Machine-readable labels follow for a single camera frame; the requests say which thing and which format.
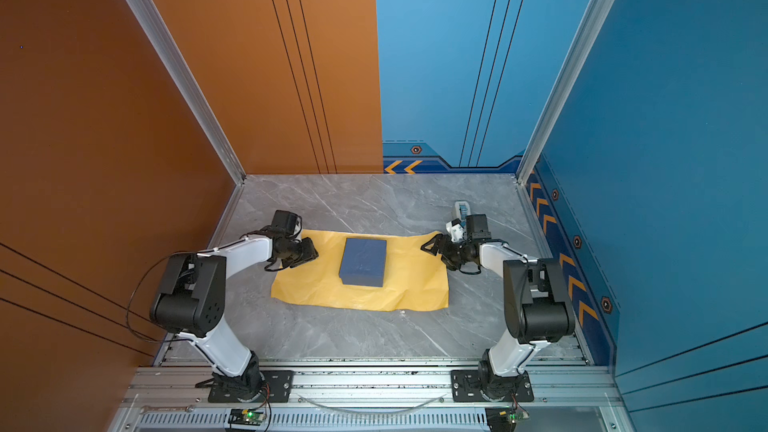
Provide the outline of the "yellow orange wrapping paper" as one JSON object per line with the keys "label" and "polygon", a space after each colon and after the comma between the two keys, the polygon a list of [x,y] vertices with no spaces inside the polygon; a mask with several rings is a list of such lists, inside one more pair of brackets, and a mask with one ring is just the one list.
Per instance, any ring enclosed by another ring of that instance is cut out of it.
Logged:
{"label": "yellow orange wrapping paper", "polygon": [[277,273],[271,296],[293,305],[430,312],[449,306],[446,265],[421,250],[432,239],[307,230],[319,257]]}

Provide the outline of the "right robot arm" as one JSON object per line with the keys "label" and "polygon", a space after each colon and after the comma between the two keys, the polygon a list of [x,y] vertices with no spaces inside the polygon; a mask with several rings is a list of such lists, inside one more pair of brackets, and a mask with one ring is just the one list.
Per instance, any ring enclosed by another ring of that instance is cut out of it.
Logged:
{"label": "right robot arm", "polygon": [[473,263],[502,278],[506,329],[487,349],[476,385],[487,401],[533,400],[527,366],[543,350],[574,333],[576,319],[555,259],[531,258],[500,239],[455,242],[438,233],[420,246],[438,256],[450,271]]}

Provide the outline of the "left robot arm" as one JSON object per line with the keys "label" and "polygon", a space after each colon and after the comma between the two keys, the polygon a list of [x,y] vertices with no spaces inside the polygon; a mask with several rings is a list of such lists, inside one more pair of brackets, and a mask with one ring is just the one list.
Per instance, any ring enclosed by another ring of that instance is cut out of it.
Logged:
{"label": "left robot arm", "polygon": [[208,361],[212,378],[204,384],[211,395],[241,402],[261,400],[266,393],[259,359],[235,335],[225,319],[227,280],[263,264],[267,270],[294,268],[319,257],[310,238],[245,235],[223,247],[180,252],[166,262],[150,321],[190,342]]}

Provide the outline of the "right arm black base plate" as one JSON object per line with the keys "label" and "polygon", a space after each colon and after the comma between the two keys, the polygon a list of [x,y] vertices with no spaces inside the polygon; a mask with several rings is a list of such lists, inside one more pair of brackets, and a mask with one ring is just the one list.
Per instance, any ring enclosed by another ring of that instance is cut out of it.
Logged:
{"label": "right arm black base plate", "polygon": [[479,370],[452,370],[451,392],[455,402],[517,402],[535,400],[527,372],[514,377],[500,377]]}

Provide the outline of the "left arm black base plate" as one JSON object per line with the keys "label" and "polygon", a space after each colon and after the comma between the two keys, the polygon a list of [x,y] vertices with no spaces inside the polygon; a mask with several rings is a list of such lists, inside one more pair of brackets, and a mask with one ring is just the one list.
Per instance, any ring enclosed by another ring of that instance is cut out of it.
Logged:
{"label": "left arm black base plate", "polygon": [[210,380],[199,382],[196,387],[209,390],[209,403],[282,404],[289,401],[293,379],[293,370],[260,370],[241,377],[214,373]]}

